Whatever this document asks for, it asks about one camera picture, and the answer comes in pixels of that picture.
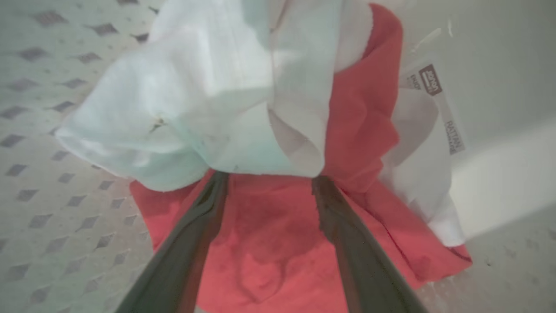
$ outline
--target clothing tag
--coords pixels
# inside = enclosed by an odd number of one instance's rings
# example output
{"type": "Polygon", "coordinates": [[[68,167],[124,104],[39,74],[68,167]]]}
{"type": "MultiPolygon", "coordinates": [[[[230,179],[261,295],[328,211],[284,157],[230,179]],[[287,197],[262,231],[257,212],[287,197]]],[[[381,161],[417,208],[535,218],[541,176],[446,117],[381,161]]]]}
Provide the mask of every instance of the clothing tag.
{"type": "Polygon", "coordinates": [[[430,59],[417,62],[402,71],[400,86],[424,90],[434,98],[442,116],[446,134],[450,143],[450,155],[463,152],[466,144],[461,133],[461,128],[456,124],[452,103],[445,92],[446,86],[441,82],[438,67],[430,59]]]}

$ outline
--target red fabric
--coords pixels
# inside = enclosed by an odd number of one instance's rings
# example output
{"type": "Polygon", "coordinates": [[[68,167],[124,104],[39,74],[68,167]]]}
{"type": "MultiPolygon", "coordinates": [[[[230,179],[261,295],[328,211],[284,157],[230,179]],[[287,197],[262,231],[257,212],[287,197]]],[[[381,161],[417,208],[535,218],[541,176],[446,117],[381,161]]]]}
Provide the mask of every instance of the red fabric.
{"type": "MultiPolygon", "coordinates": [[[[374,29],[363,60],[337,74],[330,101],[326,166],[407,282],[417,288],[471,264],[465,247],[448,249],[376,176],[397,142],[390,121],[398,92],[400,22],[371,5],[374,29]]],[[[156,249],[205,186],[169,193],[138,182],[131,192],[156,249]]],[[[347,312],[334,247],[319,231],[311,181],[230,175],[219,236],[207,256],[197,304],[210,313],[347,312]]]]}

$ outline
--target white cloth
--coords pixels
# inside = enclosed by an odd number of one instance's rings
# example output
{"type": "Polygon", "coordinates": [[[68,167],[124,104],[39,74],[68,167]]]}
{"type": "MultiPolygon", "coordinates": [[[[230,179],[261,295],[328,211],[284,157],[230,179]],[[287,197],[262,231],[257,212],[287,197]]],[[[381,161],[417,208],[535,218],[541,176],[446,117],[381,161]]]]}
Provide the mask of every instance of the white cloth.
{"type": "Polygon", "coordinates": [[[324,166],[343,0],[168,0],[56,133],[70,152],[168,191],[209,167],[314,177],[324,166]]]}
{"type": "Polygon", "coordinates": [[[383,157],[379,179],[445,246],[460,246],[465,235],[449,194],[450,148],[434,99],[419,90],[400,88],[392,122],[400,141],[383,157]]]}

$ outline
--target diamond pattern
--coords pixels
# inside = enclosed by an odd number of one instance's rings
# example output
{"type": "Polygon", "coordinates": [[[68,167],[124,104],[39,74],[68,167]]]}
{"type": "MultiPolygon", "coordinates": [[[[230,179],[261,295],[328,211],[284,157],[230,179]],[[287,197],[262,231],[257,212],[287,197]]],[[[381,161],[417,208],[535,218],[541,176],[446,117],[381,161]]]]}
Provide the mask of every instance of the diamond pattern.
{"type": "Polygon", "coordinates": [[[20,79],[20,80],[16,80],[14,82],[11,82],[8,85],[8,88],[10,88],[13,91],[17,91],[17,92],[24,92],[27,91],[33,87],[37,87],[38,83],[30,80],[30,79],[20,79]]]}
{"type": "Polygon", "coordinates": [[[93,228],[93,226],[95,226],[95,223],[97,222],[98,218],[100,216],[93,216],[93,217],[87,217],[83,220],[83,222],[81,223],[81,226],[78,230],[76,230],[76,232],[82,230],[82,229],[91,229],[93,228]]]}
{"type": "Polygon", "coordinates": [[[66,270],[64,271],[64,275],[69,275],[69,274],[78,272],[81,269],[81,266],[83,265],[83,263],[85,262],[86,259],[87,259],[87,256],[84,256],[84,257],[80,257],[78,259],[69,261],[68,265],[66,266],[66,270]]]}
{"type": "Polygon", "coordinates": [[[112,203],[110,204],[110,208],[111,209],[119,209],[120,206],[122,205],[122,202],[125,200],[125,198],[120,198],[120,199],[114,199],[112,200],[112,203]]]}
{"type": "Polygon", "coordinates": [[[17,195],[17,200],[21,202],[27,202],[31,200],[34,195],[37,193],[37,189],[24,189],[19,192],[17,195]]]}
{"type": "Polygon", "coordinates": [[[19,51],[17,54],[29,62],[34,62],[42,57],[48,56],[48,53],[40,47],[25,49],[19,51]]]}
{"type": "Polygon", "coordinates": [[[29,266],[31,264],[22,264],[22,265],[15,265],[9,268],[8,272],[6,273],[6,281],[18,281],[22,280],[29,270],[29,266]]]}
{"type": "Polygon", "coordinates": [[[6,176],[13,176],[13,177],[17,177],[21,174],[21,172],[27,167],[27,165],[22,165],[22,164],[15,164],[12,167],[9,168],[9,170],[6,172],[6,176]]]}
{"type": "Polygon", "coordinates": [[[48,220],[52,217],[52,214],[45,215],[35,215],[33,219],[29,222],[29,228],[43,228],[48,220]]]}
{"type": "Polygon", "coordinates": [[[51,240],[50,243],[48,244],[48,247],[46,247],[46,250],[44,252],[45,253],[59,252],[60,250],[62,250],[62,248],[66,244],[68,238],[69,238],[68,236],[65,236],[65,237],[62,237],[62,238],[56,238],[56,239],[51,240]]]}
{"type": "Polygon", "coordinates": [[[91,28],[97,33],[99,36],[107,36],[110,34],[118,33],[118,31],[114,28],[114,26],[110,23],[102,24],[97,26],[91,26],[91,28]]]}
{"type": "Polygon", "coordinates": [[[116,255],[116,257],[114,258],[114,264],[113,265],[116,266],[116,265],[123,264],[126,261],[126,257],[127,257],[127,254],[129,252],[130,252],[130,250],[128,249],[128,250],[125,250],[123,252],[118,253],[116,255]]]}
{"type": "Polygon", "coordinates": [[[17,145],[24,138],[25,137],[19,136],[19,135],[13,135],[13,134],[8,135],[4,139],[2,139],[2,141],[0,141],[0,146],[3,146],[5,148],[11,148],[11,147],[17,145]]]}
{"type": "Polygon", "coordinates": [[[68,201],[67,206],[69,206],[69,207],[78,207],[81,204],[81,201],[83,201],[83,199],[85,199],[85,197],[86,197],[86,195],[74,195],[68,201]]]}
{"type": "Polygon", "coordinates": [[[110,188],[110,186],[114,183],[113,180],[104,180],[100,186],[98,186],[98,188],[100,190],[108,190],[108,188],[110,188]]]}
{"type": "Polygon", "coordinates": [[[123,224],[126,226],[132,226],[133,223],[135,223],[135,219],[137,218],[137,215],[132,215],[132,216],[128,216],[126,218],[123,219],[123,224]]]}
{"type": "Polygon", "coordinates": [[[66,82],[64,82],[62,85],[64,85],[65,87],[68,87],[69,89],[75,89],[79,86],[82,86],[84,84],[86,84],[87,82],[82,80],[82,79],[71,79],[68,80],[66,82]]]}
{"type": "Polygon", "coordinates": [[[63,158],[65,158],[66,155],[68,155],[68,154],[69,154],[69,152],[66,152],[66,151],[58,151],[58,152],[54,153],[54,155],[52,156],[52,159],[51,159],[51,160],[53,160],[53,161],[61,161],[61,160],[63,160],[63,158]]]}
{"type": "Polygon", "coordinates": [[[147,232],[142,232],[139,234],[139,240],[141,241],[145,241],[148,239],[148,231],[147,232]]]}
{"type": "Polygon", "coordinates": [[[54,134],[56,133],[57,130],[58,130],[58,127],[54,127],[51,131],[48,132],[48,134],[50,136],[54,136],[54,134]]]}
{"type": "Polygon", "coordinates": [[[27,109],[24,107],[13,106],[10,107],[9,109],[3,110],[0,113],[0,116],[8,120],[13,120],[14,118],[16,118],[16,116],[18,116],[21,113],[24,113],[25,111],[27,111],[27,109]]]}
{"type": "Polygon", "coordinates": [[[70,173],[63,173],[62,176],[60,176],[60,178],[58,178],[58,181],[60,183],[63,184],[67,184],[70,182],[70,180],[75,176],[75,174],[70,174],[70,173]]]}
{"type": "Polygon", "coordinates": [[[84,294],[88,294],[89,292],[93,292],[98,290],[98,285],[102,281],[104,275],[97,276],[95,278],[90,279],[87,284],[85,285],[85,290],[83,291],[84,294]]]}
{"type": "Polygon", "coordinates": [[[148,41],[155,17],[148,5],[162,0],[7,1],[15,15],[0,23],[6,35],[0,46],[7,47],[0,55],[11,62],[0,69],[0,182],[6,187],[0,188],[0,219],[9,217],[0,221],[0,289],[12,292],[0,290],[0,311],[111,313],[124,295],[132,258],[135,268],[150,257],[132,253],[148,250],[140,239],[148,232],[139,235],[144,229],[135,223],[142,221],[127,204],[129,192],[120,192],[122,181],[69,156],[54,135],[106,66],[135,42],[148,41]],[[105,224],[101,217],[111,214],[105,224]],[[130,240],[120,242],[120,231],[130,240]],[[112,266],[108,283],[103,271],[112,266]]]}
{"type": "Polygon", "coordinates": [[[99,248],[105,248],[108,247],[108,245],[112,242],[112,238],[114,237],[115,233],[111,233],[111,234],[107,234],[102,236],[97,243],[97,247],[95,249],[99,249],[99,248]]]}
{"type": "Polygon", "coordinates": [[[75,103],[71,102],[71,101],[64,101],[54,107],[52,107],[53,110],[56,110],[60,113],[64,112],[68,107],[70,106],[74,106],[75,103]]]}
{"type": "Polygon", "coordinates": [[[77,59],[78,59],[79,61],[81,61],[81,63],[83,63],[83,64],[89,64],[89,63],[94,62],[94,61],[100,61],[100,60],[102,60],[101,57],[99,57],[99,56],[98,56],[96,53],[94,53],[94,52],[89,52],[89,53],[80,55],[80,56],[77,57],[77,59]]]}
{"type": "Polygon", "coordinates": [[[144,43],[148,40],[148,33],[144,33],[141,35],[132,35],[138,43],[144,43]]]}
{"type": "Polygon", "coordinates": [[[117,0],[118,4],[123,5],[123,4],[139,4],[138,0],[117,0]]]}
{"type": "Polygon", "coordinates": [[[31,304],[43,303],[48,297],[48,293],[50,292],[51,287],[52,285],[49,285],[33,291],[33,293],[31,294],[31,298],[29,300],[31,304]]]}
{"type": "Polygon", "coordinates": [[[67,23],[66,19],[60,16],[56,11],[44,11],[35,14],[33,18],[42,26],[49,27],[55,24],[67,23]]]}

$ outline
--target pile of clothes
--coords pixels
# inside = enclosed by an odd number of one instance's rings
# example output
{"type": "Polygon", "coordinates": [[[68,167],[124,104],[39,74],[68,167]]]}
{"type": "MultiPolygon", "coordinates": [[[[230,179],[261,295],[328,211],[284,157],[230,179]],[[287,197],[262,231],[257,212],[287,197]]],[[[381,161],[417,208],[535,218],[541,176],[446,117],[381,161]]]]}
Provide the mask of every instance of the pile of clothes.
{"type": "Polygon", "coordinates": [[[168,0],[56,133],[135,179],[165,240],[212,169],[231,173],[197,304],[347,312],[311,178],[330,177],[410,286],[471,265],[434,100],[400,88],[403,32],[363,0],[168,0]]]}

